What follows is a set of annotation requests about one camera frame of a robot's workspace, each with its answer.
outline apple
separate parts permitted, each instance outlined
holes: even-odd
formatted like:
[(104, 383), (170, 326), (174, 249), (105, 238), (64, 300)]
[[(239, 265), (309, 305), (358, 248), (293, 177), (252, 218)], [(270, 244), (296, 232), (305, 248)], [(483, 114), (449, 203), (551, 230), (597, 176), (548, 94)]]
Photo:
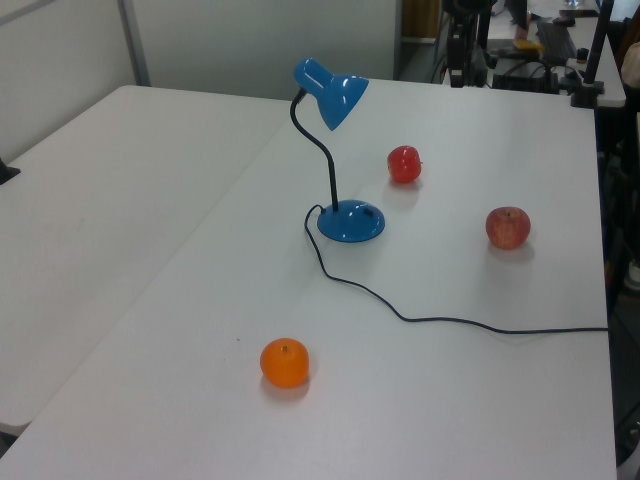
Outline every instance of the apple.
[(391, 151), (387, 157), (387, 167), (394, 182), (411, 183), (420, 176), (422, 162), (415, 148), (402, 145)]
[(503, 250), (513, 250), (529, 236), (531, 220), (518, 207), (500, 207), (487, 216), (485, 228), (493, 245)]

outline blue lamp shade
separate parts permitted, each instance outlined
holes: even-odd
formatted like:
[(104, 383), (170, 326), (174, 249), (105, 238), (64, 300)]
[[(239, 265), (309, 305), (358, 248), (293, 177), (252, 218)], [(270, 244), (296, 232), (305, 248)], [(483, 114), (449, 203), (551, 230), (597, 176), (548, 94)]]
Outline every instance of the blue lamp shade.
[(330, 130), (347, 118), (369, 84), (366, 78), (355, 75), (334, 75), (313, 58), (298, 63), (294, 77), (298, 85), (316, 97), (320, 115)]

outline blue lamp base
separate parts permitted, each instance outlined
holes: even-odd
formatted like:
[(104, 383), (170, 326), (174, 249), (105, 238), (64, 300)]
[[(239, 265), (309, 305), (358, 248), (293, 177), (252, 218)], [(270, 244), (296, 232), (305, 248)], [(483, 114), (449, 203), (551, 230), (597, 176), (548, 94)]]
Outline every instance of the blue lamp base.
[(342, 200), (338, 210), (329, 205), (318, 217), (318, 230), (337, 242), (365, 242), (384, 230), (384, 215), (361, 200)]

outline orange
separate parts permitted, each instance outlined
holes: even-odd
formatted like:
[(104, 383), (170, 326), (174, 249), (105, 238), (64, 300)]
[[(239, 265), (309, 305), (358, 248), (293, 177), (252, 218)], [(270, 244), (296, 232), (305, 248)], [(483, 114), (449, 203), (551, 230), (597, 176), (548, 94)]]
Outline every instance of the orange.
[(279, 338), (262, 350), (260, 368), (277, 387), (295, 387), (309, 374), (309, 352), (298, 340)]

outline wall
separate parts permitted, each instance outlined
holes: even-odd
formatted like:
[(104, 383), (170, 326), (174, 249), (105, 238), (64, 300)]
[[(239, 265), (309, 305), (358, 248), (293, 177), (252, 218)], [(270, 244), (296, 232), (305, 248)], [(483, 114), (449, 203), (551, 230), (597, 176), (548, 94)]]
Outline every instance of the wall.
[(152, 86), (291, 99), (295, 64), (392, 79), (399, 0), (128, 0)]
[(0, 45), (5, 162), (135, 83), (117, 0), (55, 0), (0, 25)]

